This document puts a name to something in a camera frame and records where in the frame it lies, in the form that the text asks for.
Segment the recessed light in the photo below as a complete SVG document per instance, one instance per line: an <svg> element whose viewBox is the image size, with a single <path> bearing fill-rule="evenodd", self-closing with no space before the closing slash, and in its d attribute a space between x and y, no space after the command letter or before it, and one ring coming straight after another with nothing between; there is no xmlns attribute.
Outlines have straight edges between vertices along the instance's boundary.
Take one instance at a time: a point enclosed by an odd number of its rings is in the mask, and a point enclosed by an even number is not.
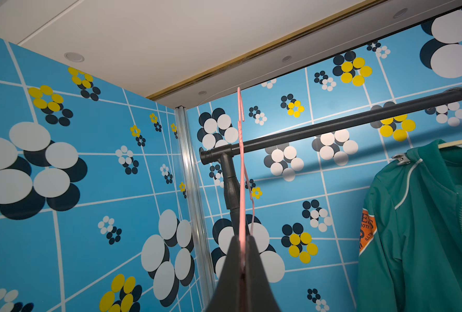
<svg viewBox="0 0 462 312"><path fill-rule="evenodd" d="M398 17L402 16L403 14L405 14L406 11L408 11L408 8L401 9L401 10L397 11L397 13L394 14L394 16L392 18L398 18Z"/></svg>
<svg viewBox="0 0 462 312"><path fill-rule="evenodd" d="M66 52L65 58L68 60L71 60L72 62L83 62L84 61L84 57L75 52Z"/></svg>

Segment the clothes rail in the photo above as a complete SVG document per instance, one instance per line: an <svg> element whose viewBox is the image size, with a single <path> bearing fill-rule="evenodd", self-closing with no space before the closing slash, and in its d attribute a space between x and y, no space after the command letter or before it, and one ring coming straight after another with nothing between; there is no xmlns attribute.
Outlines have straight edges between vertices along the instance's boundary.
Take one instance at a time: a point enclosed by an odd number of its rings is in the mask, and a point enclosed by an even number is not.
<svg viewBox="0 0 462 312"><path fill-rule="evenodd" d="M309 125L299 129L284 131L281 133L271 134L262 138L249 140L243 143L245 153L289 143L292 141L302 140L316 135L351 128L373 121L384 120L387 118L409 114L412 112L446 105L453 102L462 101L462 89L455 89L439 94L434 94L408 102L393 105L389 108L374 109L367 112L354 114L334 120L329 120L314 125ZM240 153L240 145L225 145L204 151L200 148L200 159L202 164L206 165L221 159L222 154L228 154L231 157Z"/></svg>

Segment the flower motif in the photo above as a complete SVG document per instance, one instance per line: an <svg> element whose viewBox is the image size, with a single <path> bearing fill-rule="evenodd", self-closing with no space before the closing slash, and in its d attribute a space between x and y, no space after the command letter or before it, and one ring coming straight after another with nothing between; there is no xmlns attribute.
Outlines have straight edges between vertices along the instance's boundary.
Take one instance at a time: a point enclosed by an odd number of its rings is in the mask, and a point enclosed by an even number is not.
<svg viewBox="0 0 462 312"><path fill-rule="evenodd" d="M262 191L259 187L254 187L252 189L252 196L257 199L259 199L262 196Z"/></svg>
<svg viewBox="0 0 462 312"><path fill-rule="evenodd" d="M137 128L136 125L134 125L133 127L131 127L131 132L132 132L132 136L137 136L137 137L140 136L140 129Z"/></svg>

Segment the teal jacket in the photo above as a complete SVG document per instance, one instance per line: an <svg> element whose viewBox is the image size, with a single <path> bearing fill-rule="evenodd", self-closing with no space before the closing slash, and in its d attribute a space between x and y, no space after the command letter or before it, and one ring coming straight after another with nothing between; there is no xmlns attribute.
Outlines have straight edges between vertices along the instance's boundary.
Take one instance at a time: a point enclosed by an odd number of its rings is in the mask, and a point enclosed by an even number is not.
<svg viewBox="0 0 462 312"><path fill-rule="evenodd" d="M408 150L373 180L360 232L360 312L462 312L462 148Z"/></svg>

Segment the blue wall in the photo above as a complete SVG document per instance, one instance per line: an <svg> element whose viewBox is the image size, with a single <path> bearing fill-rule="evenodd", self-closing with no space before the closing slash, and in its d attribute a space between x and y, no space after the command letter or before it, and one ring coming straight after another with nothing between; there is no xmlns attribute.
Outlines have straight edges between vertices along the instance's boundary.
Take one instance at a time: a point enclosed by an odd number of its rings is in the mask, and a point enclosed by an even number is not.
<svg viewBox="0 0 462 312"><path fill-rule="evenodd" d="M459 20L462 10L242 91L243 139L462 86ZM200 147L238 142L236 94L188 115L197 158ZM355 310L362 204L374 175L411 147L462 139L461 118L462 102L452 103L245 154L262 224L254 235L283 311ZM222 178L216 163L198 169L218 273L230 238Z"/></svg>

